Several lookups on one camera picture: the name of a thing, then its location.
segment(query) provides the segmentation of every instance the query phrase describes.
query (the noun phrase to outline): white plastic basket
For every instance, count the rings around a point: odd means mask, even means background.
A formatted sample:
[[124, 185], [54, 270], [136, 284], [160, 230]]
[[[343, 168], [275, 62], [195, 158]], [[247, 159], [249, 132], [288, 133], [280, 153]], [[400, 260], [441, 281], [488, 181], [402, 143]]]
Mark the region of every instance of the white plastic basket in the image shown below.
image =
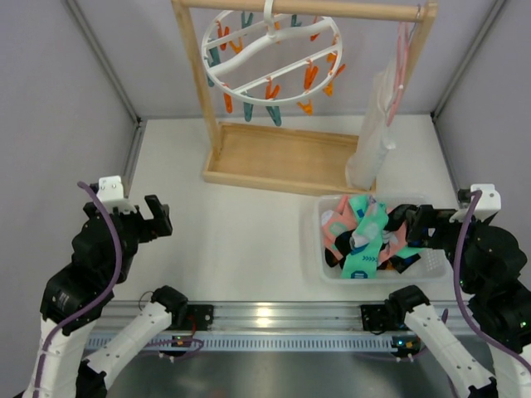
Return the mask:
[[[321, 228], [321, 215], [327, 210], [335, 210], [342, 195], [328, 195], [320, 197], [314, 208], [315, 247], [317, 250], [317, 265], [322, 278], [332, 284], [417, 284], [434, 282], [444, 278], [451, 267], [443, 250], [426, 249], [421, 252], [421, 259], [410, 268], [399, 274], [395, 270], [379, 270], [373, 279], [341, 279], [341, 268], [336, 265], [330, 268], [324, 258], [324, 234]], [[376, 195], [388, 207], [395, 207], [404, 203], [422, 205], [430, 203], [421, 195]]]

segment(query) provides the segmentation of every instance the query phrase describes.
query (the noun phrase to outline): clothespin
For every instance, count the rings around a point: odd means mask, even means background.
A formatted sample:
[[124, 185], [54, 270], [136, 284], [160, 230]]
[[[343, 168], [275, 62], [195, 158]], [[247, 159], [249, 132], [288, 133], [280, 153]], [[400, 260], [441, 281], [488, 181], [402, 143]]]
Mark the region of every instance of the clothespin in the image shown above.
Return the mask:
[[301, 27], [302, 22], [297, 22], [297, 14], [291, 16], [291, 27]]
[[[222, 23], [219, 21], [216, 21], [216, 24], [217, 24], [217, 37], [218, 38], [221, 39], [222, 37], [228, 36], [228, 34], [231, 33], [230, 27], [225, 27], [225, 33], [223, 33]], [[221, 44], [220, 48], [222, 49], [222, 51], [226, 50], [227, 44], [226, 43]]]
[[338, 59], [338, 55], [335, 52], [331, 52], [327, 55], [326, 61], [327, 62], [333, 62], [332, 67], [335, 65], [335, 60]]
[[319, 67], [314, 66], [314, 62], [312, 60], [308, 60], [306, 62], [309, 64], [306, 68], [306, 72], [304, 73], [304, 89], [308, 91], [314, 83], [315, 76], [317, 76], [319, 73]]
[[[208, 66], [211, 68], [213, 66], [219, 65], [222, 63], [222, 61], [219, 58], [219, 52], [217, 51], [217, 48], [211, 48], [210, 49], [210, 55], [212, 56], [212, 60], [210, 61], [207, 56], [205, 56], [205, 61], [208, 63]], [[210, 79], [210, 77], [207, 75], [207, 82], [209, 87], [214, 86], [214, 82]]]
[[323, 88], [323, 91], [328, 97], [334, 95], [334, 79], [330, 81], [329, 85]]
[[246, 27], [249, 27], [252, 25], [252, 19], [255, 17], [255, 14], [253, 12], [249, 12], [249, 17], [246, 19], [246, 12], [241, 12], [241, 29], [245, 29]]
[[[330, 81], [329, 85], [327, 85], [326, 87], [323, 88], [323, 91], [324, 93], [328, 96], [328, 97], [331, 97], [332, 95], [334, 95], [334, 80], [336, 77], [339, 76], [339, 74], [341, 72], [343, 72], [345, 70], [347, 66], [345, 64], [342, 64], [339, 68], [338, 68], [338, 71], [335, 72], [335, 76], [334, 78]], [[332, 68], [330, 68], [330, 71], [329, 71], [329, 74], [332, 73], [332, 69], [334, 68], [334, 66], [332, 66]]]
[[231, 49], [236, 54], [240, 54], [241, 50], [243, 50], [243, 40], [241, 39], [241, 37], [238, 37], [238, 45], [234, 44], [233, 41], [229, 41], [229, 44], [231, 45]]
[[[252, 95], [248, 95], [247, 93], [243, 93], [243, 95], [252, 98]], [[252, 110], [254, 107], [255, 106], [253, 104], [248, 104], [247, 102], [243, 103], [243, 117], [245, 118], [246, 122], [250, 122], [252, 120]]]
[[[335, 46], [338, 44], [339, 35], [334, 35], [334, 39], [332, 40], [332, 46]], [[330, 52], [328, 56], [326, 57], [327, 62], [333, 62], [332, 66], [330, 66], [330, 70], [332, 70], [335, 66], [335, 61], [338, 59], [338, 53], [337, 52]]]
[[223, 93], [223, 98], [225, 99], [225, 109], [227, 110], [227, 113], [232, 113], [232, 98], [229, 94]]
[[267, 87], [265, 88], [265, 99], [274, 100], [280, 92], [280, 86], [276, 85], [275, 89], [273, 90], [273, 79], [268, 77], [267, 80], [269, 81], [269, 83], [267, 84]]
[[312, 114], [314, 114], [314, 103], [312, 102], [312, 100], [310, 100], [308, 102], [308, 104], [303, 104], [302, 102], [298, 102], [297, 105], [306, 113], [306, 114], [309, 114], [310, 116]]
[[[314, 18], [314, 23], [317, 22], [317, 18], [319, 18], [319, 17], [315, 16], [315, 18]], [[319, 35], [320, 35], [320, 33], [317, 33], [316, 35], [310, 36], [309, 39], [310, 39], [311, 41], [315, 41], [315, 39], [316, 39], [317, 37], [319, 37]]]
[[267, 113], [273, 119], [273, 123], [275, 123], [275, 126], [280, 127], [282, 125], [282, 116], [280, 115], [280, 108], [278, 106], [266, 106], [265, 109], [267, 109]]
[[346, 68], [347, 68], [347, 65], [346, 65], [346, 64], [342, 64], [342, 65], [338, 68], [338, 71], [335, 72], [335, 76], [334, 76], [334, 78], [338, 77], [339, 74], [342, 73]]
[[210, 56], [212, 57], [212, 63], [210, 64], [210, 67], [222, 63], [222, 59], [219, 56], [219, 50], [217, 49], [217, 47], [211, 48], [210, 50], [208, 50], [208, 52], [210, 52]]

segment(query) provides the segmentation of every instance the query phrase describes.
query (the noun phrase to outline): wooden frame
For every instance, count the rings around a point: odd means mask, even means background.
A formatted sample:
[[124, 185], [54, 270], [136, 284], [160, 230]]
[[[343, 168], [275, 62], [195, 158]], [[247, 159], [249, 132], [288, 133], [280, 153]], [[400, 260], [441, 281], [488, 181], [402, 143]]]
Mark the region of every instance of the wooden frame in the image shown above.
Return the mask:
[[[361, 192], [347, 187], [344, 176], [346, 155], [355, 152], [357, 136], [217, 123], [190, 8], [263, 12], [264, 2], [172, 0], [212, 145], [203, 170], [205, 181], [308, 195]], [[273, 12], [416, 22], [407, 62], [407, 86], [436, 19], [437, 1], [426, 0], [419, 8], [327, 0], [275, 0]]]

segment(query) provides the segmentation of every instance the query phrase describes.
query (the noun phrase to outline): teal clothespin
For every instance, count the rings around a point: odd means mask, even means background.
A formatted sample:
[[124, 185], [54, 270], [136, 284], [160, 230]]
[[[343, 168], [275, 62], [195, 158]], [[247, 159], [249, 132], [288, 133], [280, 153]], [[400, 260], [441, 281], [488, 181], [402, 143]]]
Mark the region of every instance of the teal clothespin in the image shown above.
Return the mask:
[[253, 104], [248, 104], [247, 102], [243, 103], [243, 117], [245, 118], [246, 122], [250, 122], [252, 120], [252, 109], [254, 107], [255, 106]]
[[[208, 62], [208, 66], [212, 68], [213, 66], [216, 66], [222, 63], [222, 59], [219, 56], [219, 50], [217, 49], [217, 47], [211, 48], [210, 50], [208, 50], [208, 52], [210, 53], [210, 56], [212, 57], [212, 60], [210, 61], [208, 57], [205, 56], [205, 60]], [[208, 77], [208, 75], [207, 75], [207, 80], [208, 80], [208, 86], [213, 87], [214, 82], [210, 79], [210, 77]]]
[[217, 49], [217, 47], [211, 48], [210, 50], [208, 50], [208, 52], [210, 52], [210, 56], [212, 57], [212, 64], [210, 65], [210, 67], [222, 63], [222, 59], [219, 56], [219, 50]]
[[246, 19], [246, 12], [241, 12], [241, 29], [245, 29], [246, 27], [249, 27], [252, 25], [252, 18], [255, 17], [255, 14], [253, 12], [249, 12], [249, 17]]
[[297, 22], [297, 14], [291, 16], [291, 27], [301, 27], [302, 22]]
[[[210, 61], [207, 56], [205, 56], [205, 61], [208, 63], [208, 66], [210, 66], [211, 68], [220, 63], [220, 62], [216, 63], [215, 61]], [[213, 87], [214, 86], [214, 82], [210, 79], [210, 77], [208, 75], [207, 75], [207, 81], [208, 81], [208, 86], [209, 87]]]
[[267, 113], [273, 119], [276, 127], [282, 125], [282, 117], [280, 116], [280, 108], [278, 106], [266, 106]]

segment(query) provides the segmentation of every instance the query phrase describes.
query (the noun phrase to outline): pink sock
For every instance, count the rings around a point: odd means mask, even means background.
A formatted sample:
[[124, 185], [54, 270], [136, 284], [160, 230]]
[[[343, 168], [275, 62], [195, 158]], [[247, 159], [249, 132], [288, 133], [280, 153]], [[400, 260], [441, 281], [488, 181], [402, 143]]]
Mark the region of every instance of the pink sock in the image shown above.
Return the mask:
[[400, 228], [398, 228], [398, 231], [388, 232], [388, 234], [390, 234], [389, 241], [385, 245], [385, 248], [382, 251], [380, 251], [380, 255], [378, 256], [379, 264], [383, 263], [384, 261], [389, 260], [398, 251], [400, 251], [407, 245], [406, 233], [407, 233], [407, 227], [406, 227], [405, 221], [400, 226]]

